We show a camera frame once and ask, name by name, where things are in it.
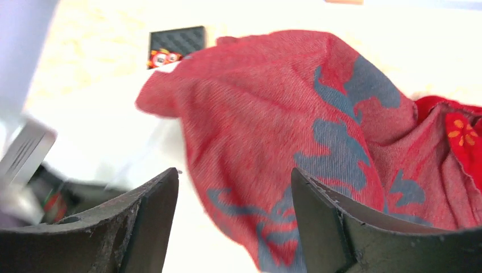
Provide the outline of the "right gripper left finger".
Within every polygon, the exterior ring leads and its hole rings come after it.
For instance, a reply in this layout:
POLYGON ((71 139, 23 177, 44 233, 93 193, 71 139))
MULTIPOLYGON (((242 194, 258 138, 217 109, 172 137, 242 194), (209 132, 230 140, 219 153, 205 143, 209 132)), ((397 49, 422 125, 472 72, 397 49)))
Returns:
POLYGON ((178 197, 169 168, 52 225, 1 231, 2 272, 161 272, 178 197))

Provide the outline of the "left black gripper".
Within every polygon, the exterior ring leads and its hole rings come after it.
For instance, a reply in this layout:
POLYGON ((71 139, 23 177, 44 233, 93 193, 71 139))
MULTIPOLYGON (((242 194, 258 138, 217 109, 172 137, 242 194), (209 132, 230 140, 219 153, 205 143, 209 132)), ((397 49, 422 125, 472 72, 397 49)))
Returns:
POLYGON ((46 224, 57 223, 128 192, 104 183, 65 179, 44 164, 37 168, 27 186, 32 189, 43 213, 40 222, 46 224))

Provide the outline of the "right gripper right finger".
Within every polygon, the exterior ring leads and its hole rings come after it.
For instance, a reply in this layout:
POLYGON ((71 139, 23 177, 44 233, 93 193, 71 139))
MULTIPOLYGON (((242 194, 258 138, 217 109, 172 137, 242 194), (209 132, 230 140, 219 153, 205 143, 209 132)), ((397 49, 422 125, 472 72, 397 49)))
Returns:
POLYGON ((291 174, 309 272, 480 272, 481 229, 448 231, 371 209, 301 169, 291 174))

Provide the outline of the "red patterned pillowcase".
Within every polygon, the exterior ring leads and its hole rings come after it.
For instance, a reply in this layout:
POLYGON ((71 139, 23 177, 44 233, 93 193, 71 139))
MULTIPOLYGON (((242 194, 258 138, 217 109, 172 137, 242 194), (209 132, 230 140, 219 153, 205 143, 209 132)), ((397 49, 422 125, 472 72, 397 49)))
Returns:
POLYGON ((481 108, 407 98, 333 34, 219 38, 154 72, 136 105, 180 119, 203 206, 262 272, 306 272, 296 167, 401 220, 481 225, 481 108))

